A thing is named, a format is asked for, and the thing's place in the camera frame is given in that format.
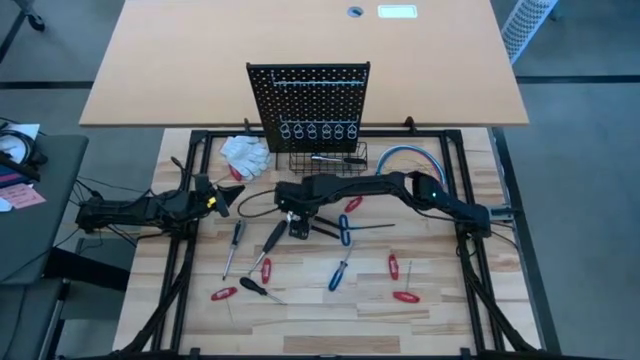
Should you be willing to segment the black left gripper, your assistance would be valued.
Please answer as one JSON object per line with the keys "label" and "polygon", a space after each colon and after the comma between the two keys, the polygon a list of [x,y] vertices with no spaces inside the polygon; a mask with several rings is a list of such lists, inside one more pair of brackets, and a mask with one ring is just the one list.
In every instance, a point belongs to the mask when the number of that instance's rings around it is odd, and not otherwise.
{"label": "black left gripper", "polygon": [[194,177],[195,213],[198,217],[206,217],[211,212],[218,212],[222,217],[230,215],[230,207],[236,198],[245,190],[244,185],[215,187],[206,174]]}

